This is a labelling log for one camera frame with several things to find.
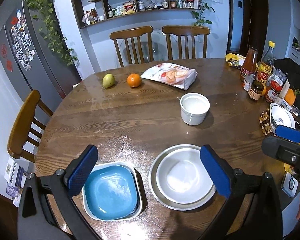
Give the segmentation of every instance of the yellow bottle cap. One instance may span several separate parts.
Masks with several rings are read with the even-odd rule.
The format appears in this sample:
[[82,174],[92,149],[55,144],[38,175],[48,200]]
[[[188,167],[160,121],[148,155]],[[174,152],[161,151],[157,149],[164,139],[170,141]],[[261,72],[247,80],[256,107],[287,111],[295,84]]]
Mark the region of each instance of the yellow bottle cap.
[[271,48],[274,48],[274,46],[275,46],[275,43],[274,43],[274,42],[272,42],[272,41],[269,41],[269,46],[270,46]]

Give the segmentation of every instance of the white snack bag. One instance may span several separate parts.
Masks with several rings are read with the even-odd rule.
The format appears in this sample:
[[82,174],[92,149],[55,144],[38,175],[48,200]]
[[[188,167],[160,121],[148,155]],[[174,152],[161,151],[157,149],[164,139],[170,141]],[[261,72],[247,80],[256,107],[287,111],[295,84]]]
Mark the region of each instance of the white snack bag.
[[190,69],[172,63],[160,63],[147,69],[141,77],[187,90],[197,77],[197,72],[194,68]]

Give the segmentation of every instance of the wooden chair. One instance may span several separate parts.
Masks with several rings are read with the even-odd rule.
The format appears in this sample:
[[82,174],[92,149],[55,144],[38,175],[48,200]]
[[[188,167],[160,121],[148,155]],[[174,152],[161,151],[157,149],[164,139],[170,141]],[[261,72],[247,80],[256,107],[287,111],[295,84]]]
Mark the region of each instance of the wooden chair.
[[132,64],[132,59],[131,59],[131,54],[130,54],[130,49],[129,49],[129,44],[128,44],[128,39],[129,38],[131,39],[132,52],[133,52],[133,57],[134,57],[134,61],[135,61],[134,64],[139,64],[138,56],[137,56],[137,52],[136,52],[136,46],[135,46],[135,43],[134,43],[134,38],[136,37],[137,41],[138,41],[140,61],[141,61],[141,63],[144,63],[140,36],[143,35],[143,34],[148,34],[150,61],[153,61],[153,50],[152,50],[152,39],[151,39],[151,33],[152,32],[153,32],[152,26],[144,26],[144,27],[139,27],[139,28],[134,28],[134,29],[128,29],[128,30],[113,32],[113,33],[110,34],[110,39],[114,41],[114,46],[115,46],[115,49],[117,51],[117,55],[118,55],[121,67],[123,67],[123,62],[122,62],[121,54],[120,54],[120,51],[119,51],[119,46],[118,46],[118,43],[117,43],[117,39],[123,39],[124,40],[124,42],[126,44],[127,54],[128,54],[128,61],[129,61],[129,64]]
[[33,90],[20,109],[8,141],[8,153],[12,158],[19,159],[20,157],[23,157],[34,163],[34,155],[24,150],[23,146],[27,141],[34,146],[39,146],[39,142],[29,137],[29,132],[39,138],[42,136],[41,133],[31,127],[32,123],[42,130],[46,128],[45,125],[34,118],[35,108],[38,105],[48,116],[51,117],[53,115],[53,112],[40,100],[40,98],[39,91]]
[[162,27],[162,32],[167,34],[167,48],[168,48],[168,58],[172,60],[172,46],[170,40],[170,34],[178,36],[178,50],[179,58],[182,58],[182,47],[181,47],[181,36],[185,37],[185,48],[186,48],[186,59],[189,59],[189,47],[188,47],[188,36],[191,36],[192,42],[192,58],[195,58],[195,42],[194,37],[197,35],[204,35],[203,39],[203,54],[202,57],[205,58],[207,55],[207,41],[208,35],[210,34],[210,29],[208,27],[201,26],[180,26],[180,25],[166,25]]

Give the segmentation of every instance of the metal bolt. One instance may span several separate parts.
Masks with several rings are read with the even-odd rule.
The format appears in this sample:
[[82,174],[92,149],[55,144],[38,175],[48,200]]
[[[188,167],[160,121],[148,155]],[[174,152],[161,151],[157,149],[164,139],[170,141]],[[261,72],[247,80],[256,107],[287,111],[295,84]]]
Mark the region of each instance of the metal bolt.
[[64,172],[65,172],[65,170],[63,170],[63,169],[58,169],[58,170],[56,170],[56,174],[57,174],[58,176],[62,175]]
[[29,175],[28,175],[28,179],[32,179],[34,177],[34,173],[30,173]]
[[266,176],[267,179],[271,179],[271,178],[272,178],[272,175],[271,175],[270,172],[266,172],[266,173],[265,173],[265,176]]
[[235,175],[242,175],[243,171],[241,169],[234,169],[234,174]]

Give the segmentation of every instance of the red lid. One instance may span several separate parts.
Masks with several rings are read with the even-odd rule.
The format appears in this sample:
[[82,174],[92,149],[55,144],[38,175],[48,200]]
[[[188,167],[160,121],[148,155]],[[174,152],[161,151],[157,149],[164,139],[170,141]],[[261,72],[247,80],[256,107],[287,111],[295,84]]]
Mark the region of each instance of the red lid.
[[280,86],[276,81],[274,81],[274,80],[272,80],[271,82],[270,82],[270,85],[271,85],[271,87],[275,90],[275,91],[277,91],[277,92],[280,92],[281,90],[282,90],[282,86]]

